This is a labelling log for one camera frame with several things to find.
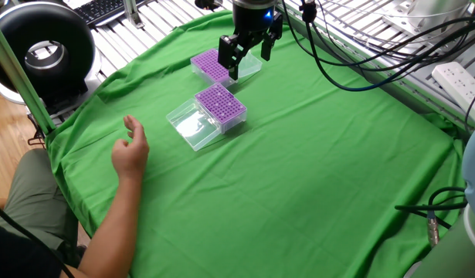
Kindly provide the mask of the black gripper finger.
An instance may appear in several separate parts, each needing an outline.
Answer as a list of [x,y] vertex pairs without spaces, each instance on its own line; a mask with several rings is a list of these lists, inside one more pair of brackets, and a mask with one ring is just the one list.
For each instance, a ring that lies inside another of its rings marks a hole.
[[250,32],[221,36],[218,62],[229,72],[229,77],[238,80],[239,64],[249,50],[256,45],[256,37]]
[[271,50],[278,39],[281,39],[283,34],[283,15],[277,12],[273,16],[273,22],[268,31],[263,34],[263,43],[261,46],[261,57],[269,61]]

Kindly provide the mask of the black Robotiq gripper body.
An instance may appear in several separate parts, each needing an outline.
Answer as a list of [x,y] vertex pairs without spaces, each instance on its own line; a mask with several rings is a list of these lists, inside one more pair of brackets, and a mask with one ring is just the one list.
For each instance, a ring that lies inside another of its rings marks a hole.
[[260,32],[273,22],[276,0],[233,0],[232,17],[235,31]]

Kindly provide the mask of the bare human hand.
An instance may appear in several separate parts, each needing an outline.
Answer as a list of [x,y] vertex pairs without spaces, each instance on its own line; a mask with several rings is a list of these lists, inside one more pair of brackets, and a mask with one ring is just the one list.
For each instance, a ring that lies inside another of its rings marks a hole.
[[148,161],[149,145],[144,127],[131,115],[124,117],[124,126],[131,142],[118,139],[112,149],[111,160],[121,180],[141,181]]

